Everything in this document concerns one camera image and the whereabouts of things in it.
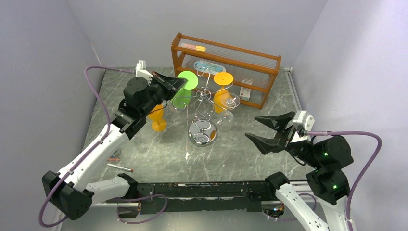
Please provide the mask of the green plastic goblet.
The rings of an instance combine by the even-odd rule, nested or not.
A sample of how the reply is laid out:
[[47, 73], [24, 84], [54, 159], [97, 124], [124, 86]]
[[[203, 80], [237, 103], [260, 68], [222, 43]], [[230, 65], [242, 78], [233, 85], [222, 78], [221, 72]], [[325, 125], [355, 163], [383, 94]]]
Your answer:
[[182, 71], [177, 78], [186, 79], [186, 83], [173, 97], [172, 105], [177, 110], [183, 110], [192, 98], [192, 90], [198, 86], [198, 77], [192, 71]]

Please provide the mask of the orange plastic goblet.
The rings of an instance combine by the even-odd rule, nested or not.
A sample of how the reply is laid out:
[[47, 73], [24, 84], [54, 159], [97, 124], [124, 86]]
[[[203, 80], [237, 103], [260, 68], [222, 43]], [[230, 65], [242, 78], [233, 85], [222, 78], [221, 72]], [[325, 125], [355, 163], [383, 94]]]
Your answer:
[[166, 121], [163, 119], [164, 107], [161, 104], [156, 105], [148, 114], [148, 118], [152, 121], [152, 129], [161, 132], [166, 128]]
[[223, 108], [223, 103], [221, 102], [222, 96], [228, 93], [226, 87], [230, 86], [233, 83], [234, 78], [233, 75], [228, 72], [220, 72], [214, 75], [213, 80], [217, 85], [221, 86], [221, 88], [214, 94], [213, 97], [214, 110], [219, 114], [225, 110]]

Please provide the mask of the clear wine glass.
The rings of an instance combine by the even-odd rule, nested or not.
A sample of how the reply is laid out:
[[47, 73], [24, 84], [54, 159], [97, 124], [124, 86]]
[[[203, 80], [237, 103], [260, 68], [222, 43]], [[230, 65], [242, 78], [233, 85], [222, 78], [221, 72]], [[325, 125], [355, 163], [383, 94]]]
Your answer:
[[232, 110], [240, 105], [240, 98], [234, 93], [224, 93], [220, 98], [221, 108], [223, 109], [217, 116], [217, 128], [222, 131], [230, 129], [234, 124], [234, 115]]

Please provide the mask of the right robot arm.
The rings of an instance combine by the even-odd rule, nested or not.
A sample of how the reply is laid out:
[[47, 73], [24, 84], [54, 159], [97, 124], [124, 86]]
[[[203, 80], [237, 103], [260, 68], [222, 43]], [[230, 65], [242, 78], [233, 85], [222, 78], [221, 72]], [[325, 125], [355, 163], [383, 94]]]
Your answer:
[[342, 171], [354, 161], [347, 140], [341, 135], [333, 135], [313, 143], [310, 132], [315, 119], [305, 110], [274, 116], [255, 116], [254, 119], [276, 131], [272, 139], [248, 132], [245, 134], [261, 154], [286, 151], [294, 159], [313, 168], [306, 175], [307, 183], [312, 193], [321, 201], [327, 221], [322, 221], [301, 199], [294, 185], [282, 172], [265, 178], [266, 197], [281, 201], [307, 231], [352, 230], [353, 224], [346, 216], [350, 186]]

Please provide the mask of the chrome wine glass rack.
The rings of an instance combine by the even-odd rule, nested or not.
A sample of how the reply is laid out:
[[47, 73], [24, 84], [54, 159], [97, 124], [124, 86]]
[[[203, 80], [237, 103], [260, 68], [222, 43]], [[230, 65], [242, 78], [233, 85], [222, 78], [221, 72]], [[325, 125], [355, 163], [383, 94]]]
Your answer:
[[[198, 71], [196, 71], [195, 74], [198, 77], [198, 86], [192, 90], [192, 98], [189, 102], [193, 103], [194, 117], [188, 125], [187, 134], [193, 144], [197, 146], [209, 146], [213, 144], [218, 137], [218, 128], [216, 125], [218, 113], [214, 110], [213, 97], [221, 86], [214, 82], [214, 75]], [[233, 83], [226, 87], [226, 90], [228, 91], [232, 86]], [[173, 107], [172, 101], [170, 101], [170, 105], [171, 109], [176, 112], [188, 108], [187, 105], [183, 110], [177, 110]]]

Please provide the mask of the wooden shelf rack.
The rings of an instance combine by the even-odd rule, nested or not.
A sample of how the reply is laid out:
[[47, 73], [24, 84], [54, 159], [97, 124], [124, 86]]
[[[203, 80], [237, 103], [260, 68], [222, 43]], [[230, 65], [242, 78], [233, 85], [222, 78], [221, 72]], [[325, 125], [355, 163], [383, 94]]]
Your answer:
[[[205, 52], [180, 47], [181, 43], [206, 47]], [[251, 89], [244, 105], [262, 109], [278, 76], [282, 56], [239, 48], [202, 38], [177, 33], [171, 43], [173, 67], [176, 74], [195, 71], [193, 64], [205, 60], [225, 67], [234, 77], [234, 86]]]

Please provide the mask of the blue packaged item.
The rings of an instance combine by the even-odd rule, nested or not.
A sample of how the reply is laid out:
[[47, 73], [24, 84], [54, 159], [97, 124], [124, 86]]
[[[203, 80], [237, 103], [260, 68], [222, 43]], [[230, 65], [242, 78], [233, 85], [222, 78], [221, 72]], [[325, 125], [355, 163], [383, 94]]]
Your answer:
[[193, 64], [193, 67], [198, 72], [204, 72], [211, 75], [216, 75], [221, 72], [226, 72], [225, 67], [205, 60], [198, 60]]

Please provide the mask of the small white red box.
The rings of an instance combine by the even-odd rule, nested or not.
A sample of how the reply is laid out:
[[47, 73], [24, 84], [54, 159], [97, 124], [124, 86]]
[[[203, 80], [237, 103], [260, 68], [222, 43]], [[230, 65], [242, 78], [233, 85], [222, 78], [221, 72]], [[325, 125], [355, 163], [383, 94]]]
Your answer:
[[241, 88], [240, 88], [239, 97], [240, 97], [241, 100], [243, 100], [243, 101], [249, 101], [249, 100], [250, 100], [250, 95], [251, 95], [251, 89], [249, 89], [249, 88], [244, 88], [244, 87], [241, 87]]

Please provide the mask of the orange yellow marker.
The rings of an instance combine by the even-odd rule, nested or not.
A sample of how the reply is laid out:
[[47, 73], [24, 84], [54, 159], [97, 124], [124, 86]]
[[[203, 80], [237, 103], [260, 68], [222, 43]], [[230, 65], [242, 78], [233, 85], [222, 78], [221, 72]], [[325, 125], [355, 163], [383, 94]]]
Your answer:
[[205, 52], [206, 51], [206, 47], [204, 47], [204, 46], [187, 44], [187, 43], [181, 43], [180, 47], [195, 50], [195, 51], [200, 51], [200, 52]]

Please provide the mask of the silver red pen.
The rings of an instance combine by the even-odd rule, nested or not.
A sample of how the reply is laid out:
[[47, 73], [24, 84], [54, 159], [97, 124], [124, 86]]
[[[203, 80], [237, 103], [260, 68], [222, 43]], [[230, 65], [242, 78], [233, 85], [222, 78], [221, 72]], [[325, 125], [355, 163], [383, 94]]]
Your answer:
[[116, 169], [120, 169], [120, 170], [122, 170], [122, 171], [131, 172], [131, 173], [133, 172], [133, 169], [130, 169], [130, 168], [127, 168], [127, 167], [118, 166], [118, 165], [109, 164], [109, 163], [106, 163], [106, 165], [109, 166], [109, 167], [113, 167], [113, 168], [116, 168]]

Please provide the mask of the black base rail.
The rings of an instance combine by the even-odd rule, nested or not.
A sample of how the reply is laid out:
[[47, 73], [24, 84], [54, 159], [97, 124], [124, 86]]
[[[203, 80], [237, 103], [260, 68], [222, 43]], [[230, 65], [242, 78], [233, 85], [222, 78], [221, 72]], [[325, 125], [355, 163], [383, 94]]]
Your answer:
[[126, 217], [138, 212], [154, 215], [164, 212], [233, 211], [264, 212], [279, 205], [262, 180], [202, 183], [139, 183], [128, 198], [146, 197], [140, 202], [109, 199], [95, 206], [120, 207]]

